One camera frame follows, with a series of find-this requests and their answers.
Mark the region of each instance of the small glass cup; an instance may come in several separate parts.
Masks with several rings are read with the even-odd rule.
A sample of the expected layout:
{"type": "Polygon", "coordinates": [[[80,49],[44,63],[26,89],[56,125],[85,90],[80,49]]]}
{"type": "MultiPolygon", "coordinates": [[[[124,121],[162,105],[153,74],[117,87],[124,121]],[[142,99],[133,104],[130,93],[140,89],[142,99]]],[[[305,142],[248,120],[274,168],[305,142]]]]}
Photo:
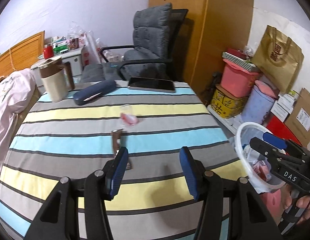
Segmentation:
{"type": "Polygon", "coordinates": [[[129,104],[120,107],[120,118],[125,127],[130,127],[138,123],[137,117],[133,115],[133,108],[129,104]]]}

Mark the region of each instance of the red jar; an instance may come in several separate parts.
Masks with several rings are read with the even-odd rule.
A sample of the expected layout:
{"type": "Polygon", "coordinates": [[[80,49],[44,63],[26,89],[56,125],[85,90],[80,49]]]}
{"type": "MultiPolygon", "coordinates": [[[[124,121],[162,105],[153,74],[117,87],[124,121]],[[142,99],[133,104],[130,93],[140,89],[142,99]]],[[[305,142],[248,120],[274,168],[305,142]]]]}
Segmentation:
{"type": "Polygon", "coordinates": [[[54,56],[53,46],[50,44],[46,44],[44,47],[44,58],[48,59],[54,56]]]}

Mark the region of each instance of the blue stripe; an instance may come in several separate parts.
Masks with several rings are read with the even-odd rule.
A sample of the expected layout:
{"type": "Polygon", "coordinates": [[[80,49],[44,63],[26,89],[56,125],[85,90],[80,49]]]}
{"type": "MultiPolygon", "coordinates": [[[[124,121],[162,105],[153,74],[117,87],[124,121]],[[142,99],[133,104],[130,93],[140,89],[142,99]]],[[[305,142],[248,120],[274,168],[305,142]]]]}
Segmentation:
{"type": "Polygon", "coordinates": [[[0,217],[20,235],[25,236],[30,223],[0,202],[0,217]]]}
{"type": "Polygon", "coordinates": [[[227,240],[227,235],[228,235],[228,218],[222,221],[222,228],[219,240],[227,240]]]}
{"type": "MultiPolygon", "coordinates": [[[[77,91],[71,91],[66,98],[73,98],[73,95],[77,91]]],[[[108,96],[114,95],[195,95],[195,92],[191,88],[176,88],[176,93],[155,92],[146,90],[133,90],[128,88],[118,88],[115,91],[108,93],[108,96]]],[[[38,102],[51,102],[48,94],[42,95],[38,102]]]]}
{"type": "MultiPolygon", "coordinates": [[[[203,128],[171,133],[123,136],[129,153],[169,151],[183,146],[201,146],[226,141],[221,128],[203,128]]],[[[15,136],[11,148],[56,154],[94,155],[111,154],[111,136],[93,137],[22,137],[15,136]]]]}

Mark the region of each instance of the pink blanket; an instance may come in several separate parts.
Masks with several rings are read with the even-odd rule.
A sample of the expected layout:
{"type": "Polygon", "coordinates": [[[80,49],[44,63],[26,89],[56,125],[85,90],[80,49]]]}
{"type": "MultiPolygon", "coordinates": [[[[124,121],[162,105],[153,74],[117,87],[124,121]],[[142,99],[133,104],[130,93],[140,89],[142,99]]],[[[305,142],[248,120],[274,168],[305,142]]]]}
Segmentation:
{"type": "Polygon", "coordinates": [[[18,114],[29,104],[35,85],[35,78],[28,68],[11,73],[0,83],[0,171],[18,114]]]}

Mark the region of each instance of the striped tablecloth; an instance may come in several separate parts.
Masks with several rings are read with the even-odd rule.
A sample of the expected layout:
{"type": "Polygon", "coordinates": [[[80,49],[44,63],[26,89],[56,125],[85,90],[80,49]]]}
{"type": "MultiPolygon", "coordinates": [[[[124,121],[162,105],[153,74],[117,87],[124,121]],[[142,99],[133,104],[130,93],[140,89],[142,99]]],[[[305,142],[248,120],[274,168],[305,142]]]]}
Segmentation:
{"type": "MultiPolygon", "coordinates": [[[[91,85],[78,84],[77,88],[91,85]]],[[[132,170],[106,210],[115,240],[191,240],[202,202],[188,192],[179,149],[223,178],[246,176],[221,128],[186,83],[176,93],[129,90],[127,82],[85,106],[72,95],[50,102],[43,95],[13,139],[0,175],[0,222],[22,239],[44,200],[63,176],[87,177],[112,159],[110,132],[122,127],[120,106],[130,104],[139,123],[125,128],[132,170]]],[[[221,239],[226,239],[228,201],[224,201],[221,239]]],[[[85,239],[84,200],[79,199],[79,233],[85,239]]]]}

